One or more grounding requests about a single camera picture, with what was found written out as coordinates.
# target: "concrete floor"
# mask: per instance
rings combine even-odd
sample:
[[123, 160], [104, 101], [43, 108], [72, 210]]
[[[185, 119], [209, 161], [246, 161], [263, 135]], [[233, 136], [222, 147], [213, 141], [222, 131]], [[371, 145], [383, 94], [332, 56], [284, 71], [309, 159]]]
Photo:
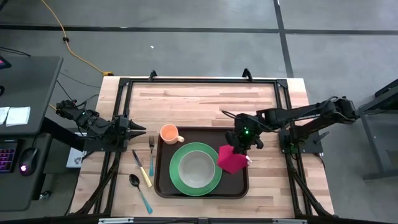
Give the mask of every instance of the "concrete floor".
[[[395, 0], [279, 0], [286, 29], [397, 30]], [[272, 0], [48, 0], [66, 26], [277, 29]], [[56, 25], [38, 0], [13, 0], [0, 12], [2, 24]], [[279, 34], [207, 32], [68, 32], [74, 51], [116, 75], [287, 77]], [[287, 35], [294, 77], [304, 78], [311, 103], [346, 95], [358, 107], [397, 78], [398, 35]], [[0, 30], [0, 46], [32, 55], [61, 55], [62, 72], [92, 85], [102, 76], [72, 57], [58, 31]], [[77, 100], [99, 92], [60, 75]], [[51, 103], [65, 99], [56, 86]], [[73, 122], [53, 111], [62, 126]], [[362, 123], [334, 125], [322, 141], [335, 213], [345, 218], [398, 220], [398, 178], [363, 182], [376, 164]], [[76, 174], [58, 175], [74, 183]], [[63, 215], [73, 184], [26, 212], [2, 213], [1, 220]]]

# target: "pink towel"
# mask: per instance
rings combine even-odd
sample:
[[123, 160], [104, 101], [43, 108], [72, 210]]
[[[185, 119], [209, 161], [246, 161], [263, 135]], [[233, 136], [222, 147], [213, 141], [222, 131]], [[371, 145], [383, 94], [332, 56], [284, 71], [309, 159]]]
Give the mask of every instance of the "pink towel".
[[218, 151], [217, 165], [230, 174], [236, 173], [243, 167], [248, 166], [248, 160], [245, 155], [233, 154], [234, 147], [226, 145], [221, 146]]

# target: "computer mouse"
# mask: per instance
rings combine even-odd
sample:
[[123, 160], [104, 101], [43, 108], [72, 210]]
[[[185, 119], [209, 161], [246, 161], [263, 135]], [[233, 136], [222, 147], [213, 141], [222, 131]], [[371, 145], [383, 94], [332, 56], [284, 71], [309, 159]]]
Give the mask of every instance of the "computer mouse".
[[35, 172], [38, 154], [39, 150], [35, 147], [30, 147], [22, 152], [19, 157], [19, 172], [23, 176], [30, 176]]

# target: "cutlery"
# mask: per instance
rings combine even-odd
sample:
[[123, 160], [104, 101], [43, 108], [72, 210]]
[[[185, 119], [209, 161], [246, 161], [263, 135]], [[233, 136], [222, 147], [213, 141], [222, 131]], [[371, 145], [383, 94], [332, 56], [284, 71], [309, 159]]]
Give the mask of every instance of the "cutlery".
[[142, 176], [144, 176], [145, 181], [147, 182], [148, 187], [152, 186], [152, 183], [150, 182], [150, 179], [147, 175], [147, 173], [145, 172], [144, 168], [142, 167], [141, 162], [138, 159], [138, 156], [135, 152], [135, 150], [132, 150], [132, 155], [134, 156], [134, 159], [136, 160], [136, 163], [138, 165], [138, 167], [140, 168], [141, 172], [142, 172]]
[[152, 156], [152, 151], [154, 150], [155, 147], [155, 139], [153, 136], [149, 136], [149, 147], [150, 147], [150, 169], [149, 169], [149, 175], [153, 176], [154, 175], [154, 158]]
[[129, 175], [129, 180], [130, 180], [130, 184], [137, 187], [139, 193], [141, 194], [141, 198], [144, 201], [145, 207], [147, 208], [147, 211], [149, 214], [151, 214], [153, 212], [153, 209], [150, 207], [150, 205], [148, 204], [147, 200], [144, 197], [144, 194], [141, 192], [141, 189], [139, 188], [139, 179], [136, 175], [134, 174], [130, 174]]

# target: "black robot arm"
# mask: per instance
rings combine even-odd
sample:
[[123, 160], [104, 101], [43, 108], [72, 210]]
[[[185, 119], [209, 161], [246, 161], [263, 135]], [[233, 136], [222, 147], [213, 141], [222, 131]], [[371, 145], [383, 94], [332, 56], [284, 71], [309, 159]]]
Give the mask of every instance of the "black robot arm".
[[75, 100], [64, 100], [57, 103], [56, 109], [59, 116], [87, 130], [85, 151], [125, 151], [128, 140], [146, 133], [133, 131], [146, 128], [128, 120], [128, 117], [117, 115], [112, 121], [101, 118], [98, 112], [86, 109], [86, 102], [76, 105]]
[[228, 144], [234, 147], [234, 153], [240, 154], [245, 154], [254, 144], [261, 149], [263, 143], [259, 135], [262, 132], [277, 132], [278, 129], [287, 128], [294, 121], [313, 118], [307, 124], [289, 128], [290, 142], [296, 144], [327, 126], [335, 123], [351, 124], [359, 118], [353, 102], [345, 96], [332, 96], [321, 103], [291, 110], [259, 110], [255, 116], [244, 113], [235, 116], [227, 111], [223, 113], [234, 118], [234, 130], [226, 133], [226, 139]]

